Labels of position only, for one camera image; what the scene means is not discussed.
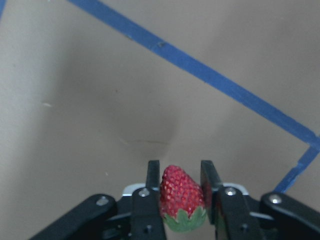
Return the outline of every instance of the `blue line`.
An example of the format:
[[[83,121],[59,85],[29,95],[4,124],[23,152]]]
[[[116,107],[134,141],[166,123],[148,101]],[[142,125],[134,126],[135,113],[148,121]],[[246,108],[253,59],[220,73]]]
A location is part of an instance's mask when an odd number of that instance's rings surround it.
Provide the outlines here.
[[[298,176],[307,169],[318,154],[318,150],[309,147],[309,149],[300,158],[297,165],[286,174],[281,182],[275,187],[274,191],[285,193],[296,182]]]
[[[320,151],[320,138],[307,127],[207,65],[174,47],[98,0],[68,0],[177,67],[203,80]]]
[[[0,0],[0,18],[2,16],[2,13],[4,12],[6,1],[7,0]]]

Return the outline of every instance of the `gray surface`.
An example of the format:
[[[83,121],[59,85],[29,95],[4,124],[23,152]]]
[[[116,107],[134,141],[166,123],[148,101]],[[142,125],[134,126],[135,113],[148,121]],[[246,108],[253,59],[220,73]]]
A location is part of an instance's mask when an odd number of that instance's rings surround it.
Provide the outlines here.
[[[318,1],[103,2],[320,132]],[[308,148],[64,0],[9,0],[0,39],[1,239],[119,198],[149,159],[196,180],[211,159],[259,198]],[[320,211],[319,181],[317,159],[288,194]]]

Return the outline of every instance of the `blue tape strip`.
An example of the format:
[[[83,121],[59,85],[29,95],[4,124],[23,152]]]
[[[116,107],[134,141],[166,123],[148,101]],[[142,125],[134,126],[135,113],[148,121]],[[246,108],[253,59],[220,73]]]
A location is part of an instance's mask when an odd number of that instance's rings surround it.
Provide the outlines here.
[[[0,18],[2,16],[2,13],[4,12],[6,1],[7,0],[0,0]]]
[[[107,5],[98,0],[68,1],[320,151],[320,139],[310,129]]]
[[[300,158],[297,165],[292,168],[281,182],[275,187],[275,192],[285,193],[297,180],[298,176],[301,175],[312,161],[317,157],[319,151],[310,147]]]

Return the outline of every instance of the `red strawberry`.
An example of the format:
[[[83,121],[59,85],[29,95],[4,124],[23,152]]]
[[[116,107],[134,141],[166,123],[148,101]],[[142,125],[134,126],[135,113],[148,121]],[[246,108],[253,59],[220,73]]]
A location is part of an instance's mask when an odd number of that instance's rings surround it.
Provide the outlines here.
[[[188,232],[200,227],[206,219],[201,187],[186,172],[168,166],[160,184],[160,213],[175,232]]]

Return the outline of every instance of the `strawberry leaf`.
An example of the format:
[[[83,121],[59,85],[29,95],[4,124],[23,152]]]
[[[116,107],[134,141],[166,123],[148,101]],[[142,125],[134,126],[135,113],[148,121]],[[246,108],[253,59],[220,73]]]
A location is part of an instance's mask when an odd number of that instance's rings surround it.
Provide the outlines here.
[[[163,221],[172,231],[183,233],[201,227],[206,220],[206,216],[206,210],[198,206],[190,218],[188,218],[188,213],[185,210],[179,209],[176,219],[165,213]]]

